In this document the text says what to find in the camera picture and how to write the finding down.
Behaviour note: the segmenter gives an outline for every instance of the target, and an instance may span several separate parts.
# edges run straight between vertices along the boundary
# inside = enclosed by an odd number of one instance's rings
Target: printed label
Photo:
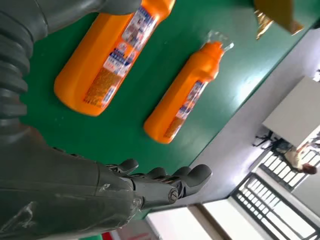
[[[184,101],[184,104],[179,109],[175,115],[174,119],[165,133],[165,138],[174,138],[183,124],[187,119],[189,114],[195,107],[195,103],[199,99],[202,93],[207,86],[207,82],[197,81],[193,85],[192,90]]]
[[[108,105],[130,71],[157,21],[140,7],[117,40],[84,101],[99,108]]]

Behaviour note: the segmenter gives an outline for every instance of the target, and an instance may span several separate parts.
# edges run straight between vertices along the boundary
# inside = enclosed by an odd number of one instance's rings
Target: metal grille
[[[320,165],[320,155],[315,151],[306,150],[302,154],[302,163],[318,167]],[[275,156],[272,151],[268,152],[259,167],[289,192],[308,176],[305,173],[292,171],[286,162]]]
[[[275,240],[319,239],[318,227],[254,173],[232,197]]]

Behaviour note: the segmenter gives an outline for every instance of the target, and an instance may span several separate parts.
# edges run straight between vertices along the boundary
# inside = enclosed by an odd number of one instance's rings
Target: gold foil
[[[255,16],[257,19],[257,23],[259,24],[259,28],[257,33],[257,40],[260,39],[265,32],[266,32],[271,25],[272,25],[273,21],[270,18],[266,16],[266,14],[256,10],[254,12]]]

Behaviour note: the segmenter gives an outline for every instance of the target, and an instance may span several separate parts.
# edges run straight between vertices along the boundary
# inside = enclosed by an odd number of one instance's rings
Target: orange bottle
[[[204,89],[217,77],[223,53],[232,46],[223,49],[222,42],[208,42],[192,54],[144,123],[144,130],[158,143],[171,143]]]
[[[82,114],[98,116],[119,89],[146,41],[175,0],[143,0],[136,13],[100,14],[57,77],[54,93]]]

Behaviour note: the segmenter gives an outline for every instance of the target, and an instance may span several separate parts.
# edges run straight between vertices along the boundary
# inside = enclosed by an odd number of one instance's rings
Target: green tabletop
[[[99,117],[72,111],[54,94],[57,74],[95,19],[91,14],[35,44],[23,96],[23,122],[38,128],[51,146],[102,163],[134,158],[139,172],[188,166],[225,126],[275,66],[320,16],[320,1],[297,0],[295,17],[303,32],[290,36],[273,25],[256,41],[257,24],[251,0],[178,0],[151,37],[112,103]],[[191,54],[211,30],[223,32],[235,47],[223,58],[178,135],[169,145],[149,138],[143,122]]]

